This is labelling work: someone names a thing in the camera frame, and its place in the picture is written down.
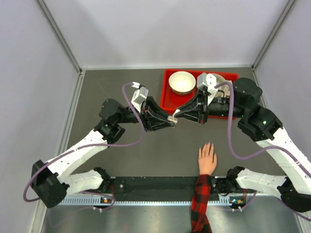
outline plaid shirt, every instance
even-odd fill
[[[211,189],[211,177],[200,175],[192,197],[191,205],[191,233],[212,233],[206,216],[207,202]]]

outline gray table surface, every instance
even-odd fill
[[[238,73],[253,79],[250,68],[205,69]],[[149,89],[149,95],[159,103],[163,69],[87,71],[82,86],[69,146],[80,141],[99,121],[98,113],[107,98],[125,105],[121,94],[124,83],[136,81]],[[127,93],[131,97],[133,89]],[[236,153],[249,155],[259,149],[237,128],[234,120],[232,140]],[[227,145],[226,120],[209,119],[206,125],[180,120],[175,129],[146,133],[143,141],[129,148],[109,148],[88,160],[75,172],[101,166],[111,176],[197,176],[198,148],[205,142],[215,144],[218,154],[216,176],[226,175],[234,166],[244,166],[257,172],[284,174],[275,161],[264,153],[254,159],[235,159]],[[118,143],[139,138],[138,124],[123,124],[126,132]],[[107,212],[82,210],[81,206],[56,206],[49,209],[42,233],[186,233],[190,232],[190,208],[187,206],[115,206]],[[214,233],[300,233],[297,217],[273,197],[255,197],[242,212],[227,212],[210,206],[207,216]],[[66,219],[59,227],[52,225]]]
[[[203,69],[238,73],[240,77],[253,79],[250,68]],[[98,113],[102,103],[113,98],[124,106],[126,102],[121,93],[124,83],[136,81],[149,89],[160,103],[163,82],[163,69],[128,69],[87,71],[83,82],[71,134],[69,146],[83,138],[99,121]],[[127,93],[131,99],[133,88]],[[237,154],[249,155],[259,150],[259,146],[237,128],[234,120],[232,141]],[[134,142],[140,137],[138,124],[122,124],[126,132],[118,144]],[[111,176],[196,176],[198,175],[197,155],[199,147],[211,141],[218,154],[216,176],[226,175],[230,168],[243,166],[256,172],[271,175],[284,174],[275,161],[267,154],[242,161],[234,158],[227,145],[227,121],[208,119],[201,125],[187,120],[179,120],[176,128],[167,128],[145,134],[143,141],[128,148],[109,148],[89,159],[76,172],[85,172],[100,166]]]
[[[56,206],[48,210],[42,233],[189,233],[190,207],[137,206],[79,210]],[[297,217],[274,197],[255,197],[242,212],[210,206],[213,233],[302,233]]]

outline white bowl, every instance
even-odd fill
[[[220,84],[226,81],[226,79],[221,76],[220,74],[212,74],[216,77],[216,84]],[[228,87],[228,85],[223,85],[218,87],[218,90],[222,90],[225,94],[223,94],[222,92],[217,92],[215,95],[215,98],[219,98],[219,97],[229,97],[230,96],[230,89]]]
[[[196,80],[192,74],[185,71],[178,71],[170,76],[169,84],[175,93],[186,95],[194,89]]]

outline gray wall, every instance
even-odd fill
[[[77,73],[34,0],[1,1],[0,22],[0,231],[22,233],[34,209],[23,189],[55,156]]]
[[[299,0],[258,67],[269,107],[311,160],[311,1]]]
[[[83,68],[251,65],[288,0],[45,0]]]

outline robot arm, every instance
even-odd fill
[[[131,102],[139,113],[147,132],[175,127],[178,118],[204,124],[208,116],[227,117],[229,114],[229,99],[214,99],[217,92],[215,84],[215,77],[212,75],[203,74],[199,77],[197,95],[188,103],[180,106],[173,116],[164,112],[152,97],[148,97],[148,90],[138,83],[133,85],[138,90],[135,91]],[[232,115],[241,117],[238,127],[261,147],[283,147],[294,154],[296,160],[284,151],[269,150],[268,153],[284,170],[286,176],[270,176],[243,167],[235,167],[228,172],[225,186],[223,183],[216,183],[216,187],[221,187],[219,190],[224,193],[235,192],[239,188],[254,189],[282,199],[285,204],[296,211],[311,210],[311,179],[299,167],[303,165],[306,170],[310,171],[311,164],[290,140],[278,118],[270,110],[258,104],[261,94],[262,90],[249,79],[240,78],[234,82]],[[73,153],[50,164],[33,181],[31,187],[48,208],[56,206],[66,195],[89,189],[97,189],[101,192],[108,190],[110,176],[101,168],[71,175],[93,155],[108,148],[105,145],[81,147],[87,144],[114,144],[125,131],[118,124],[137,123],[138,120],[131,109],[123,107],[114,99],[108,99],[103,103],[100,117],[102,118],[100,123],[68,150],[74,150]],[[43,165],[42,161],[35,163],[32,175]]]

